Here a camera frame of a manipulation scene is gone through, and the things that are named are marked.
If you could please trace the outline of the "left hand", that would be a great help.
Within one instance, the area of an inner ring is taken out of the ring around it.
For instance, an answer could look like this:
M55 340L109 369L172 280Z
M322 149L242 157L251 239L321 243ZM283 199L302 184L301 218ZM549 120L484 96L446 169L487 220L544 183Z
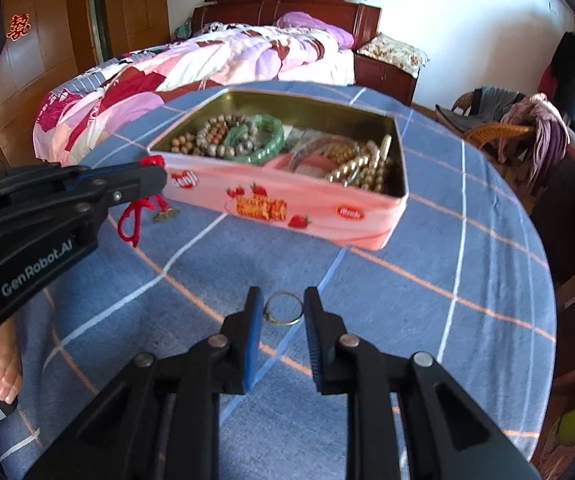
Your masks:
M12 404L22 388L22 364L20 364L15 323L9 318L0 325L0 401Z

